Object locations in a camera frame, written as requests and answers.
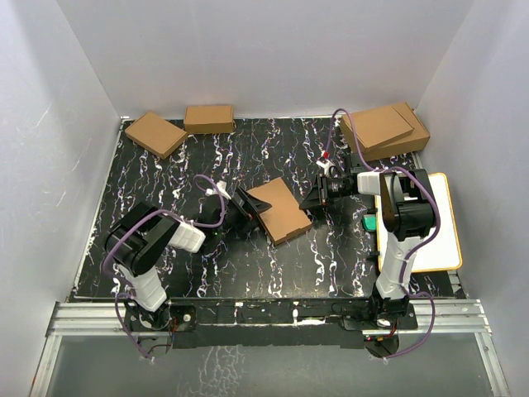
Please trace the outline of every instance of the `whiteboard with yellow frame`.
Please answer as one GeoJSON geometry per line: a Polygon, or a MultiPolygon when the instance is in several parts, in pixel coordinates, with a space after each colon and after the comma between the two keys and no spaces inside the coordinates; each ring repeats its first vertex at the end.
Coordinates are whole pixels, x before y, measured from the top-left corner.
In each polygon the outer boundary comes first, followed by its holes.
{"type": "MultiPolygon", "coordinates": [[[[439,214],[441,215],[441,230],[437,237],[429,244],[426,244],[417,252],[417,257],[413,263],[413,273],[419,271],[456,270],[463,265],[461,258],[460,242],[455,226],[454,210],[450,200],[450,190],[446,175],[442,173],[428,175],[431,189],[436,198],[439,214]]],[[[384,263],[384,254],[388,244],[388,231],[382,221],[382,211],[380,211],[380,197],[376,196],[375,206],[377,211],[377,246],[380,251],[379,269],[384,263]]]]}

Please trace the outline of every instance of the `glass panel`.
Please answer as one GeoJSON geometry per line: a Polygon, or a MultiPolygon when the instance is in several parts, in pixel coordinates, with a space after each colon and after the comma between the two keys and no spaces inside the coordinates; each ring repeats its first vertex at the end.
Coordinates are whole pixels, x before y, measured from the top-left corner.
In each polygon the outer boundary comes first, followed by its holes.
{"type": "MultiPolygon", "coordinates": [[[[401,348],[420,336],[401,336],[401,348]]],[[[145,347],[165,343],[145,341],[145,347]]],[[[171,350],[155,365],[126,337],[64,337],[49,396],[492,396],[474,334],[434,334],[388,364],[339,347],[171,350]]]]}

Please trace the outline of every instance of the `cable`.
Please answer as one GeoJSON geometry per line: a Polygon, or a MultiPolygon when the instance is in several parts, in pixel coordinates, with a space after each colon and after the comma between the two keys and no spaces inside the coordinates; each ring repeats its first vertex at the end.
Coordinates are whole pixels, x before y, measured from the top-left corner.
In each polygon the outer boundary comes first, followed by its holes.
{"type": "Polygon", "coordinates": [[[171,318],[171,324],[167,328],[167,330],[169,331],[169,339],[171,340],[171,342],[173,342],[173,329],[175,328],[175,324],[176,318],[171,318]]]}
{"type": "Polygon", "coordinates": [[[147,353],[151,354],[157,347],[172,347],[170,343],[161,343],[160,345],[154,345],[147,353]]]}
{"type": "MultiPolygon", "coordinates": [[[[362,161],[362,164],[364,165],[364,167],[367,170],[373,171],[374,168],[371,167],[369,164],[367,164],[367,162],[364,159],[364,155],[362,154],[362,151],[360,150],[360,144],[358,143],[358,136],[356,135],[356,128],[355,128],[355,124],[353,123],[353,119],[350,116],[349,112],[347,112],[343,108],[338,108],[332,114],[332,117],[331,117],[331,129],[329,130],[329,137],[327,139],[326,151],[331,145],[331,135],[332,135],[332,132],[334,130],[334,128],[332,128],[334,126],[334,122],[333,121],[334,121],[334,118],[336,117],[336,115],[339,112],[344,112],[347,115],[347,117],[349,118],[350,127],[351,127],[351,130],[353,131],[353,137],[355,138],[356,152],[358,153],[358,156],[360,157],[360,161],[362,161]]],[[[383,174],[387,174],[387,173],[391,173],[393,171],[402,172],[403,174],[405,174],[418,187],[418,189],[421,191],[421,193],[426,197],[428,203],[431,205],[431,208],[433,210],[434,216],[436,217],[436,228],[435,228],[434,232],[432,233],[432,235],[430,237],[428,237],[425,241],[423,241],[423,242],[417,244],[416,246],[414,246],[405,255],[404,260],[403,260],[403,265],[401,267],[400,275],[399,275],[399,283],[402,285],[404,283],[404,275],[406,274],[406,267],[407,267],[407,262],[409,261],[409,259],[417,252],[417,250],[419,250],[419,248],[421,248],[421,247],[425,246],[426,244],[430,243],[439,234],[439,229],[441,228],[441,215],[439,214],[439,208],[437,207],[436,200],[427,192],[427,190],[424,188],[424,186],[422,186],[422,184],[417,180],[417,178],[415,178],[415,176],[413,176],[408,170],[405,170],[403,167],[400,167],[400,166],[394,166],[394,167],[392,167],[392,168],[390,168],[388,170],[382,170],[382,173],[383,174]]],[[[399,357],[399,356],[402,356],[404,354],[407,354],[407,353],[412,352],[413,350],[417,349],[419,346],[421,346],[430,337],[431,330],[433,329],[433,325],[434,325],[434,323],[436,321],[436,305],[435,305],[435,303],[433,301],[433,297],[430,294],[428,294],[425,291],[419,292],[418,294],[410,294],[410,292],[407,290],[407,288],[404,285],[402,285],[402,289],[403,289],[403,292],[410,299],[416,299],[416,298],[424,297],[424,298],[428,298],[430,300],[430,303],[431,303],[431,321],[430,321],[430,326],[428,327],[427,332],[424,335],[424,338],[421,339],[419,342],[417,342],[415,345],[412,345],[412,346],[408,347],[407,349],[402,350],[401,352],[396,352],[396,353],[394,353],[394,354],[392,354],[390,356],[387,356],[385,358],[399,357]]]]}
{"type": "Polygon", "coordinates": [[[167,323],[162,325],[160,328],[151,328],[150,330],[151,331],[161,331],[161,330],[165,329],[169,325],[170,322],[171,322],[171,319],[167,320],[167,323]]]}
{"type": "Polygon", "coordinates": [[[131,298],[132,296],[128,294],[127,292],[120,292],[119,294],[116,294],[116,298],[114,299],[114,308],[116,309],[117,320],[121,324],[123,331],[129,337],[129,339],[131,339],[132,343],[136,345],[137,349],[140,351],[142,356],[144,358],[147,358],[153,361],[155,358],[150,354],[150,352],[146,352],[145,349],[141,346],[141,344],[134,338],[131,331],[129,331],[129,328],[125,325],[122,315],[119,313],[119,308],[117,307],[117,304],[119,303],[119,299],[131,299],[131,298]]]}
{"type": "Polygon", "coordinates": [[[194,179],[195,179],[195,184],[197,185],[197,187],[199,189],[201,189],[203,191],[203,188],[201,188],[200,186],[198,186],[198,183],[197,183],[197,178],[201,178],[201,179],[205,179],[207,182],[209,182],[212,187],[217,191],[217,194],[218,194],[218,197],[219,199],[221,200],[221,215],[219,217],[219,220],[217,223],[214,223],[214,224],[207,224],[207,223],[198,223],[198,222],[193,222],[193,221],[188,221],[186,219],[183,219],[182,217],[180,217],[179,215],[177,215],[176,213],[171,213],[170,211],[166,210],[166,209],[158,209],[156,211],[154,211],[153,213],[150,213],[149,215],[147,215],[146,217],[142,218],[136,225],[134,225],[133,227],[131,227],[131,229],[129,229],[129,231],[127,233],[125,233],[125,236],[123,236],[118,242],[117,244],[110,250],[110,252],[108,252],[107,256],[105,257],[105,260],[104,262],[102,263],[102,271],[104,273],[106,273],[111,279],[113,279],[114,277],[117,277],[119,279],[122,280],[122,282],[124,284],[127,284],[127,285],[130,285],[130,282],[121,277],[120,275],[116,275],[114,273],[112,273],[110,271],[110,266],[111,266],[111,262],[114,258],[114,254],[116,254],[117,250],[119,249],[120,246],[122,246],[122,244],[130,237],[132,236],[132,234],[134,234],[141,226],[143,226],[145,223],[147,223],[150,219],[158,216],[158,215],[166,215],[168,217],[171,217],[177,221],[180,221],[180,222],[185,222],[185,223],[190,223],[191,225],[194,225],[194,226],[198,226],[198,227],[205,227],[205,228],[215,228],[215,227],[219,227],[222,225],[222,223],[224,222],[224,217],[226,216],[226,205],[224,204],[224,198],[222,197],[222,194],[221,194],[221,190],[218,188],[218,186],[215,184],[215,182],[213,181],[213,179],[207,177],[206,175],[195,175],[194,179]]]}
{"type": "Polygon", "coordinates": [[[390,339],[394,335],[395,331],[397,331],[397,320],[393,323],[393,326],[391,327],[391,332],[388,335],[377,337],[375,340],[377,342],[382,342],[384,339],[390,339]]]}

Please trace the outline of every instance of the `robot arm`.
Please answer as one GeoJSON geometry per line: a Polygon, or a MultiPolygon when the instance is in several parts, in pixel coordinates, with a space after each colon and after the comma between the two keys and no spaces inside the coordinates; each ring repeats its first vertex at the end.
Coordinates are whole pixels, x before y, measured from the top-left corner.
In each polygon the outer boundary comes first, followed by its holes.
{"type": "MultiPolygon", "coordinates": [[[[431,205],[421,191],[405,175],[393,172],[364,172],[357,162],[345,158],[346,172],[331,176],[332,166],[322,167],[325,173],[316,177],[314,185],[300,204],[301,209],[327,206],[333,200],[352,194],[378,195],[382,203],[382,218],[388,230],[388,247],[384,264],[376,282],[376,290],[382,300],[403,299],[412,273],[413,255],[401,277],[404,257],[413,247],[422,242],[436,225],[431,205]]],[[[425,170],[410,170],[427,192],[433,197],[430,180],[425,170]]]]}
{"type": "MultiPolygon", "coordinates": [[[[156,211],[146,203],[138,203],[108,233],[105,250],[109,252],[142,218],[156,211]]],[[[158,215],[142,225],[114,254],[114,260],[135,290],[134,300],[148,312],[155,312],[167,300],[155,263],[167,245],[189,252],[198,252],[206,236],[196,227],[158,215]]]]}
{"type": "MultiPolygon", "coordinates": [[[[134,289],[133,299],[138,305],[136,312],[139,312],[146,327],[158,327],[166,317],[164,312],[168,297],[155,267],[166,246],[196,253],[208,237],[219,232],[231,229],[248,232],[258,227],[258,215],[271,207],[269,203],[258,200],[241,188],[237,188],[234,197],[231,197],[226,193],[226,185],[219,184],[219,191],[228,200],[228,204],[224,221],[216,229],[201,229],[161,213],[145,222],[117,248],[113,260],[134,289]]],[[[198,215],[198,222],[203,226],[216,222],[221,213],[217,195],[209,191],[208,196],[202,213],[198,215]]],[[[106,252],[110,252],[139,221],[157,209],[146,203],[138,203],[112,226],[105,243],[106,252]]]]}

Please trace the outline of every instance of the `metal frame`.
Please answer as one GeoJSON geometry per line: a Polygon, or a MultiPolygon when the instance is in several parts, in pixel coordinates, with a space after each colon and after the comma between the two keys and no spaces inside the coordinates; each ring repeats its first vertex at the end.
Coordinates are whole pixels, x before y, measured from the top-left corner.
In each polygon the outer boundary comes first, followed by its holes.
{"type": "MultiPolygon", "coordinates": [[[[427,300],[412,300],[417,315],[418,329],[397,330],[398,334],[424,333],[431,320],[431,305],[427,300]]],[[[491,330],[483,306],[478,299],[436,299],[436,322],[432,333],[473,333],[481,352],[495,397],[508,397],[507,383],[494,350],[491,330]]],[[[125,307],[119,304],[120,313],[125,307]]],[[[275,324],[280,327],[302,327],[303,323],[275,324]]],[[[364,335],[386,333],[377,328],[365,329],[364,335]]],[[[137,337],[166,337],[166,332],[134,332],[137,337]]],[[[30,397],[45,396],[60,350],[62,337],[126,337],[117,321],[112,303],[57,304],[50,321],[45,348],[37,369],[30,397]]]]}
{"type": "Polygon", "coordinates": [[[421,157],[419,157],[419,154],[416,151],[412,152],[412,158],[413,158],[413,162],[415,162],[415,166],[417,168],[422,168],[421,157]]]}
{"type": "Polygon", "coordinates": [[[49,335],[46,338],[44,350],[42,351],[41,361],[36,370],[33,385],[31,386],[30,397],[44,397],[50,386],[51,376],[55,369],[57,356],[59,355],[61,336],[49,335]]]}

